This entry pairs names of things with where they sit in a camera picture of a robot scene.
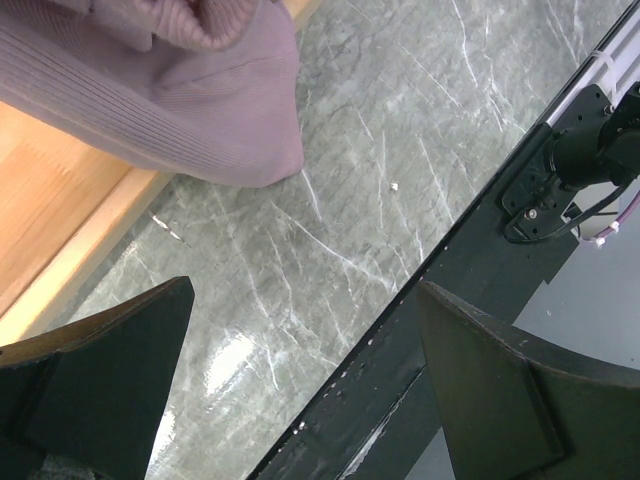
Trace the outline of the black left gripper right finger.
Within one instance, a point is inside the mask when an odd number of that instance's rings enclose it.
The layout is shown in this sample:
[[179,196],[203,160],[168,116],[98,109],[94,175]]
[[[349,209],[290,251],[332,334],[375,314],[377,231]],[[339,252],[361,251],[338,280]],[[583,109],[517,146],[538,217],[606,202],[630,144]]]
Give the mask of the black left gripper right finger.
[[456,478],[638,478],[638,370],[543,340],[432,282],[418,301]]

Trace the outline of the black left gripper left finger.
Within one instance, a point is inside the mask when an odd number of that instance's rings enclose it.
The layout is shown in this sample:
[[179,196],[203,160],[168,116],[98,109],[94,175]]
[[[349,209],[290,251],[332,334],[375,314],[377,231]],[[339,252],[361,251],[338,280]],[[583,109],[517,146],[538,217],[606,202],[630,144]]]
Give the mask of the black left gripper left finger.
[[1,349],[1,476],[47,456],[105,479],[144,478],[190,322],[191,280]]

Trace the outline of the pale pink tank top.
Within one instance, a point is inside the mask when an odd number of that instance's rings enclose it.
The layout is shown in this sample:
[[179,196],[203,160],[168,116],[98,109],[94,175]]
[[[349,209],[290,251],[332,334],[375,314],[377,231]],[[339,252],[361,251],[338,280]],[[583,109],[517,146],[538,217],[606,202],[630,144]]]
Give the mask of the pale pink tank top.
[[5,1],[2,100],[147,170],[261,188],[304,164],[280,1]]

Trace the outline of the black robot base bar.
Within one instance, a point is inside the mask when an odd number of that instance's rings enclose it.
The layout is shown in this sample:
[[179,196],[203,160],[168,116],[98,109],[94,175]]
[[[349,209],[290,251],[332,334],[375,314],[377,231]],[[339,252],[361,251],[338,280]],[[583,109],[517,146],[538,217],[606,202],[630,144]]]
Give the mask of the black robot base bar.
[[436,284],[513,322],[576,249],[570,236],[513,245],[502,198],[555,130],[601,119],[597,86],[578,91],[557,121],[541,121],[437,244],[346,359],[252,471],[255,479],[405,479],[441,426],[426,355]]

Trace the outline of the wooden clothes rack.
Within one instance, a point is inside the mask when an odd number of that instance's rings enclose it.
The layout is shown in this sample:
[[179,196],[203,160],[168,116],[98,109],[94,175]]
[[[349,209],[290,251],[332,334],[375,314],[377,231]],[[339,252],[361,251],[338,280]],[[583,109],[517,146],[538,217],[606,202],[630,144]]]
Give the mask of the wooden clothes rack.
[[[310,1],[280,1],[295,29]],[[69,280],[56,273],[33,285],[61,255],[104,199],[120,192],[137,199],[159,174],[95,148],[5,103],[1,98],[1,335],[14,337],[19,319],[33,323],[53,291]]]

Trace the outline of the aluminium rail frame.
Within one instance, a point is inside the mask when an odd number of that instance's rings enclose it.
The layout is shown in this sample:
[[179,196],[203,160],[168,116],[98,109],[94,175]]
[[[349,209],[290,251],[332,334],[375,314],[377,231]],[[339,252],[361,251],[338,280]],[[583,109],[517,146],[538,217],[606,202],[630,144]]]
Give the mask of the aluminium rail frame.
[[617,107],[639,80],[639,2],[633,1],[541,115],[555,126],[577,95],[596,85]]

